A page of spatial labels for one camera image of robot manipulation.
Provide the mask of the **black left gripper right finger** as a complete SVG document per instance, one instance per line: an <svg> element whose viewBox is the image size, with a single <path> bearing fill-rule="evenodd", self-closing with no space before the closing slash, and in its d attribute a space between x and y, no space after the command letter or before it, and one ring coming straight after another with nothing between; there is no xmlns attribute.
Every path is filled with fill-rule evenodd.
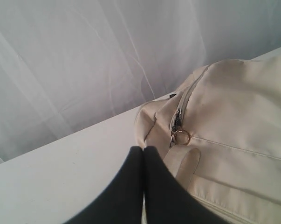
<svg viewBox="0 0 281 224"><path fill-rule="evenodd" d="M145 210L148 224L201 224L199 203L175 180L155 147L144 149Z"/></svg>

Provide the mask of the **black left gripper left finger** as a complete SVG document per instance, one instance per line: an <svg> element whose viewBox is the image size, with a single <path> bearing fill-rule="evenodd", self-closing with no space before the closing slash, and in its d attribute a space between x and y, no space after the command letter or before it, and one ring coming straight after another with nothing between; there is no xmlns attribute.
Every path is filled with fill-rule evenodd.
<svg viewBox="0 0 281 224"><path fill-rule="evenodd" d="M143 151L134 146L106 189L66 223L140 224L143 196Z"/></svg>

